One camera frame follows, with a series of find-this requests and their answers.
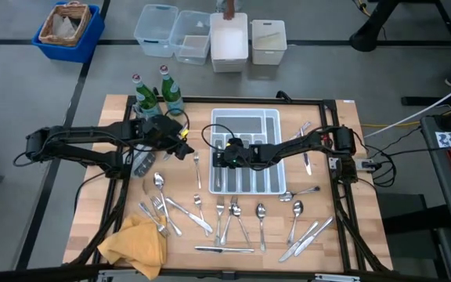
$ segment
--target wooden table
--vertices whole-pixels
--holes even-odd
[[[109,125],[115,121],[122,120],[126,102],[127,96],[108,95],[104,103],[99,126]],[[217,195],[208,192],[210,149],[201,139],[200,132],[205,125],[210,124],[212,109],[232,107],[277,109],[280,112],[283,140],[289,139],[306,121],[312,122],[312,126],[309,129],[320,126],[319,109],[316,106],[187,103],[186,113],[191,120],[188,144],[200,154],[200,174],[203,189],[198,190],[197,188],[194,162],[191,155],[187,156],[184,161],[179,161],[175,157],[172,157],[168,161],[162,161],[163,152],[157,153],[157,162],[146,176],[146,188],[150,195],[157,195],[157,190],[152,184],[152,175],[154,172],[161,173],[165,177],[164,189],[166,195],[172,197],[184,206],[184,208],[195,214],[198,214],[198,210],[194,206],[193,195],[199,193],[203,202],[205,220],[214,228],[214,231],[217,223],[215,209]],[[340,123],[352,128],[362,136],[354,102],[338,100],[337,108]],[[329,111],[327,116],[328,120],[331,121]],[[182,123],[184,122],[184,117],[178,117],[177,119]],[[205,132],[205,136],[210,136],[208,130]],[[115,150],[112,145],[105,143],[95,144],[93,149],[102,152]],[[358,146],[357,150],[357,157],[366,157],[362,147]],[[308,229],[313,221],[318,220],[321,224],[329,216],[334,215],[326,156],[319,152],[310,152],[309,157],[312,164],[311,176],[307,174],[302,165],[302,156],[292,156],[284,160],[287,189],[299,191],[310,186],[318,185],[321,187],[319,193],[298,196],[298,199],[304,203],[305,209],[297,223],[296,240]],[[101,171],[98,167],[89,167],[86,171],[85,179],[99,172]],[[359,177],[372,181],[371,175],[366,173],[360,172]],[[81,249],[97,232],[106,198],[108,182],[109,179],[98,178],[83,187],[63,257],[64,262],[75,259]],[[142,214],[137,206],[140,201],[150,204],[149,196],[143,193],[142,182],[142,179],[130,180],[128,199],[124,210],[125,216],[130,213]],[[389,269],[392,269],[388,244],[374,190],[368,184],[360,182],[352,185],[352,192],[359,222],[359,230],[363,239],[380,261]],[[226,204],[228,204],[230,197],[226,197],[225,199]],[[264,221],[265,240],[267,244],[266,253],[260,252],[259,222],[254,212],[259,201],[267,209],[267,216]],[[210,235],[210,237],[205,237],[203,229],[185,217],[184,214],[176,209],[170,210],[172,219],[182,230],[183,235],[182,237],[173,235],[168,238],[168,262],[164,265],[164,268],[290,272],[343,271],[335,223],[322,232],[308,249],[302,252],[297,258],[289,258],[283,263],[278,262],[278,259],[287,250],[285,242],[294,220],[292,212],[293,203],[293,201],[282,203],[274,196],[239,196],[238,204],[243,210],[241,217],[256,249],[253,254],[217,255],[195,251],[194,246],[212,246],[215,234]],[[222,230],[226,220],[227,216],[225,213],[222,215]],[[353,268],[356,268],[352,239],[349,235],[347,238],[351,264]],[[245,248],[246,246],[240,225],[237,219],[233,218],[229,228],[228,247]]]

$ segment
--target green glass bottle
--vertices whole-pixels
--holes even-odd
[[[161,113],[160,104],[157,102],[156,95],[142,83],[138,74],[133,74],[132,81],[136,85],[136,98],[142,112],[148,117]]]
[[[184,101],[180,94],[179,85],[173,81],[173,78],[168,74],[168,67],[163,65],[160,67],[160,73],[163,75],[163,83],[161,85],[161,92],[164,101],[170,111],[171,115],[178,116],[184,110]]]

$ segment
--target blue basket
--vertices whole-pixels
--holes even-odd
[[[62,5],[66,4],[66,2],[57,2],[56,4]],[[52,60],[66,60],[78,63],[88,62],[105,27],[103,19],[99,14],[100,8],[96,5],[89,5],[88,7],[90,8],[92,18],[76,46],[66,47],[41,43],[38,37],[43,28],[42,25],[32,38],[32,45],[39,47],[45,56]]]

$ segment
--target gray floor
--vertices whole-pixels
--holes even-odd
[[[101,0],[84,2],[102,5]],[[211,12],[214,2],[113,0],[103,38],[132,39],[147,3]],[[0,0],[0,39],[31,38],[53,3]],[[443,4],[451,16],[451,1]],[[285,20],[288,39],[300,40],[346,40],[366,19],[351,1],[344,0],[292,0],[289,5],[279,0],[245,0],[244,12],[251,20]],[[385,27],[389,40],[449,40],[433,5],[400,5]],[[155,70],[162,63],[169,66],[186,96],[271,97],[282,89],[294,98],[353,99],[362,123],[389,124],[421,109],[402,107],[400,96],[443,96],[451,91],[443,83],[451,73],[451,48],[390,47],[360,53],[347,46],[289,46],[279,67],[249,64],[242,74],[214,74],[210,62],[192,66],[144,56],[137,45],[104,45],[96,49],[74,125],[95,125],[106,94],[133,93],[130,77],[134,72],[148,85],[159,85]],[[62,123],[81,67],[48,60],[34,46],[0,45],[0,174],[5,176],[0,183],[0,270],[13,267],[46,169],[46,164],[15,168],[11,162],[24,150],[25,135]],[[392,129],[366,142],[382,147],[404,133],[406,129]],[[420,134],[415,133],[391,151],[423,146]],[[443,203],[427,154],[403,155],[396,162],[395,185],[380,192],[422,193],[430,206]],[[61,263],[74,193],[84,172],[77,164],[60,165],[30,267]],[[404,273],[429,275],[425,262],[409,259],[395,258],[393,262]]]

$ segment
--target table leg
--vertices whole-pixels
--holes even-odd
[[[386,234],[451,227],[451,217],[446,204],[382,219],[382,222]]]
[[[349,42],[352,48],[361,52],[374,51],[377,47],[377,36],[382,26],[402,0],[380,0],[370,18],[357,32],[351,35]]]

